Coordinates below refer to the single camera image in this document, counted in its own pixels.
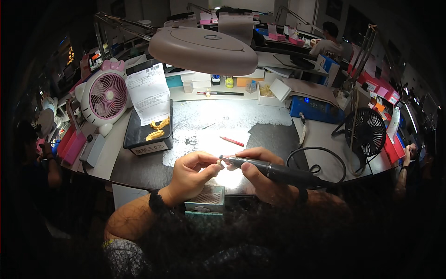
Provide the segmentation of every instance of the micromotor handpiece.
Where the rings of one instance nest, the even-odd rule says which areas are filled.
[[[220,155],[220,159],[228,161],[229,164],[237,168],[241,168],[245,162],[251,163],[257,167],[257,169],[266,177],[274,182],[285,183],[293,185],[299,188],[306,189],[320,189],[332,187],[335,185],[333,182],[325,181],[317,176],[314,176],[309,171],[303,171],[299,169],[293,169],[290,167],[273,164],[266,161],[255,160],[244,157],[230,156],[228,158]]]

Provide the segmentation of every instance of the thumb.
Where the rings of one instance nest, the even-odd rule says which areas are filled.
[[[197,177],[201,182],[207,182],[214,176],[216,176],[221,170],[221,166],[217,164],[208,165],[207,168],[197,173]]]
[[[253,184],[254,187],[262,187],[273,183],[270,179],[264,176],[259,169],[251,163],[245,162],[241,166],[243,175]]]

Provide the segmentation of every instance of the yellow figurine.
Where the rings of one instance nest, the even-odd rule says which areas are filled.
[[[234,87],[234,80],[231,79],[231,78],[227,78],[225,83],[226,83],[226,87],[227,88],[233,88]]]
[[[159,129],[164,128],[164,126],[166,126],[167,124],[170,124],[170,116],[168,116],[166,119],[164,119],[159,125],[156,125],[155,121],[152,121],[150,123],[150,127],[154,128],[156,130],[159,130]]]
[[[160,137],[160,136],[162,136],[162,135],[164,135],[164,131],[163,131],[163,130],[158,130],[158,131],[155,131],[155,132],[150,133],[150,134],[145,138],[145,140],[146,140],[146,141],[151,141],[151,140],[153,140],[154,138]]]

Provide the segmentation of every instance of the magnifying lamp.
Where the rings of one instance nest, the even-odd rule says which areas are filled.
[[[159,28],[149,53],[169,65],[214,75],[249,75],[258,62],[255,51],[234,37],[182,26]]]

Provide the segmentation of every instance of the black tray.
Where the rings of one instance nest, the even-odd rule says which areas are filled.
[[[170,124],[164,126],[162,129],[164,135],[154,138],[151,141],[146,141],[145,138],[151,132],[156,131],[150,125],[141,126],[141,119],[136,110],[132,110],[130,119],[128,120],[127,130],[125,131],[125,138],[123,147],[132,151],[135,155],[143,155],[156,151],[169,150],[173,147],[173,107],[172,100],[170,100]]]

